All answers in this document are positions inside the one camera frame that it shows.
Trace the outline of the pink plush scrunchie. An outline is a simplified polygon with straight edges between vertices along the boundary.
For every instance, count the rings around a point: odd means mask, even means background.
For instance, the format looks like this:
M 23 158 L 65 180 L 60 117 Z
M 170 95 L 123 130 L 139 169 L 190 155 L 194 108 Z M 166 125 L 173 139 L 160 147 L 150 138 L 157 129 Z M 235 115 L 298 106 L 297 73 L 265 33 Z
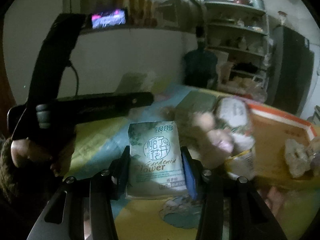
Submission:
M 231 157 L 234 139 L 224 130 L 215 128 L 212 112 L 191 112 L 176 107 L 173 113 L 180 145 L 187 147 L 191 157 L 205 168 L 217 168 Z

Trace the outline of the green Gardenia tissue pack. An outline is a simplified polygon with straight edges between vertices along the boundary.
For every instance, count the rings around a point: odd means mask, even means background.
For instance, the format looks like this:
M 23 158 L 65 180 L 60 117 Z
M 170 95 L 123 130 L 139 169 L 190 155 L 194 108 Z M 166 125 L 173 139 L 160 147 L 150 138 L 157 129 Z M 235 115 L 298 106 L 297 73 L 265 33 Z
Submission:
M 129 199 L 161 199 L 187 192 L 174 121 L 130 124 Z

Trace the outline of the floral tissue pack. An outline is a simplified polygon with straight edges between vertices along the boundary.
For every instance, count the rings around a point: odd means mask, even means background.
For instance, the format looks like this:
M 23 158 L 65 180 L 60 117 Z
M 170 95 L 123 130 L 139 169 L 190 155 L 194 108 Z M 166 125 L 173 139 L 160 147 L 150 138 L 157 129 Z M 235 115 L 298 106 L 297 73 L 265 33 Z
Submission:
M 232 97 L 218 98 L 214 108 L 216 125 L 231 136 L 233 150 L 225 161 L 230 178 L 245 177 L 252 180 L 255 175 L 255 138 L 248 105 Z

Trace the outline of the colourful cartoon play mat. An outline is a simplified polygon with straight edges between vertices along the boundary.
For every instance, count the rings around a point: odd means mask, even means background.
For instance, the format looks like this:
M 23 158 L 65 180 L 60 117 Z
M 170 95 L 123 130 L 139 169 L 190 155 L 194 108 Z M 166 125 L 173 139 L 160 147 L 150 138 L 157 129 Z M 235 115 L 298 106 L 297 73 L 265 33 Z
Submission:
M 174 86 L 80 126 L 70 173 L 110 169 L 117 239 L 319 239 L 315 138 L 280 110 Z

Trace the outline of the white floral scrunchie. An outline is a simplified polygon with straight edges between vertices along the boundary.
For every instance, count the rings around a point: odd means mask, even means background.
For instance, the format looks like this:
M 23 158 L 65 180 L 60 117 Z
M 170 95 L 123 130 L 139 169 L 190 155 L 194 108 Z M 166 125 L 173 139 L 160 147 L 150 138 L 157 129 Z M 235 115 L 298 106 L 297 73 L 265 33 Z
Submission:
M 284 158 L 290 176 L 293 179 L 302 177 L 305 172 L 310 171 L 310 158 L 307 153 L 308 146 L 298 143 L 294 139 L 285 141 Z

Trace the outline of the small plush doll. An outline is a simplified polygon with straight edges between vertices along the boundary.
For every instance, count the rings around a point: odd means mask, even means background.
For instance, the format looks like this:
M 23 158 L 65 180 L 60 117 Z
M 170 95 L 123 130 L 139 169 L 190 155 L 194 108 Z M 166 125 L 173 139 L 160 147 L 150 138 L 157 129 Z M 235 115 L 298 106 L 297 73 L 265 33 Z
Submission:
M 314 177 L 319 176 L 319 136 L 312 139 L 308 146 L 307 153 L 310 158 L 310 169 Z

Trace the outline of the green water jug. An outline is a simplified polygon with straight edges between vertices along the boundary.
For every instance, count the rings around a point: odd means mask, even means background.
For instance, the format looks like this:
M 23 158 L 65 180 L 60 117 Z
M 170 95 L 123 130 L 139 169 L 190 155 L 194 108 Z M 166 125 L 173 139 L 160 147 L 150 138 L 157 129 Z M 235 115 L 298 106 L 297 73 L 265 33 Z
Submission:
M 205 31 L 202 25 L 195 30 L 197 48 L 183 57 L 183 84 L 186 86 L 214 90 L 217 87 L 217 56 L 206 50 Z

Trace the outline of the dark green refrigerator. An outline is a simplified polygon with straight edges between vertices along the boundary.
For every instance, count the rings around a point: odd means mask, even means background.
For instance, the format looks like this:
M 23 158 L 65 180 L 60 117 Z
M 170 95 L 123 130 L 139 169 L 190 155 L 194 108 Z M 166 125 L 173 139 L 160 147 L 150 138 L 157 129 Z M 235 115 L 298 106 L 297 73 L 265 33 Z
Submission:
M 272 33 L 272 65 L 267 103 L 300 115 L 306 103 L 313 74 L 314 53 L 310 41 L 300 33 L 277 26 Z

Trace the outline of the metal shelf rack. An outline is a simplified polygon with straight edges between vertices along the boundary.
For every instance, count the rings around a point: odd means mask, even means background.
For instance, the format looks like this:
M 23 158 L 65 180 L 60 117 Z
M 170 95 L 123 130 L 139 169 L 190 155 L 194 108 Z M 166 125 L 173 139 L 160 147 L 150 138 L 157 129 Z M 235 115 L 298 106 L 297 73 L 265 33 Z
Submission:
M 270 28 L 263 5 L 236 1 L 205 0 L 207 48 L 225 56 L 217 66 L 218 89 L 227 93 L 248 94 L 267 90 L 271 57 Z

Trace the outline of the glass jar on fridge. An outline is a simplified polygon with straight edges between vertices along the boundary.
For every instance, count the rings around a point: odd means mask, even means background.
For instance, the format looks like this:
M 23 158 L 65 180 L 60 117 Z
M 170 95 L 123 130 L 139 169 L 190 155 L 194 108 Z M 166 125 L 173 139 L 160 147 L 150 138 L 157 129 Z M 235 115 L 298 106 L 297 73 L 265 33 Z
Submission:
M 284 26 L 285 23 L 287 22 L 287 13 L 283 11 L 278 11 L 278 16 L 280 20 L 280 25 Z

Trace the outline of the teal pot on shelf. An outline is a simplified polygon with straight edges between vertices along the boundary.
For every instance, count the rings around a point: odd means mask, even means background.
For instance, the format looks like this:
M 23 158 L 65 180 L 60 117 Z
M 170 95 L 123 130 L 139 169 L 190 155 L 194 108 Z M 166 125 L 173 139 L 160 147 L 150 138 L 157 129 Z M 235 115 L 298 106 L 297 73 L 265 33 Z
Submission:
M 259 10 L 265 10 L 265 5 L 263 0 L 251 0 L 251 5 Z

